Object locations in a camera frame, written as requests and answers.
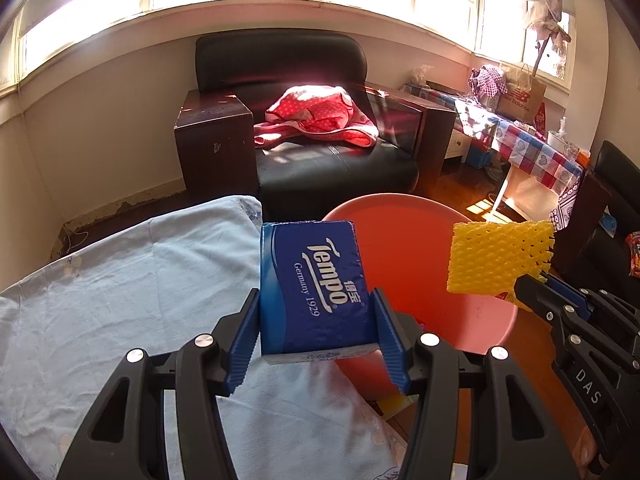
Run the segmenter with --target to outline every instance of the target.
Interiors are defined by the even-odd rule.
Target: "tempo tissue pack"
[[[270,363],[341,359],[378,347],[353,224],[265,223],[260,340]]]

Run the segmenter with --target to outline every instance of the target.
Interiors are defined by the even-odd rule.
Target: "table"
[[[511,164],[510,172],[494,202],[493,212],[507,198],[507,204],[527,219],[551,218],[556,230],[564,228],[571,215],[582,167],[568,160],[535,135],[462,96],[430,88],[405,85],[404,91],[455,110],[454,129],[500,154]]]

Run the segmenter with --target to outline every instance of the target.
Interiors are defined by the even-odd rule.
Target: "bed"
[[[0,294],[0,422],[41,480],[56,477],[129,349],[178,349],[240,309],[259,282],[260,225],[257,200],[222,198],[106,238]],[[238,478],[397,476],[404,441],[333,362],[268,365],[258,349],[244,383],[219,399]],[[183,476],[167,394],[175,480]]]

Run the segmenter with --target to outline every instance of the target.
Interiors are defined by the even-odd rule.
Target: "armchair cushion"
[[[622,243],[629,233],[640,231],[640,212],[634,209],[616,189],[611,189],[610,192],[609,213],[616,219],[616,238]]]
[[[256,150],[260,199],[268,221],[321,220],[342,202],[370,193],[412,190],[416,163],[378,139],[368,150],[305,137]]]

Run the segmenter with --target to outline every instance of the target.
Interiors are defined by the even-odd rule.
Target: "pink polka dot cloth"
[[[286,137],[344,140],[361,148],[376,143],[378,129],[340,86],[304,85],[289,88],[265,112],[266,122],[254,125],[255,145],[274,146]]]

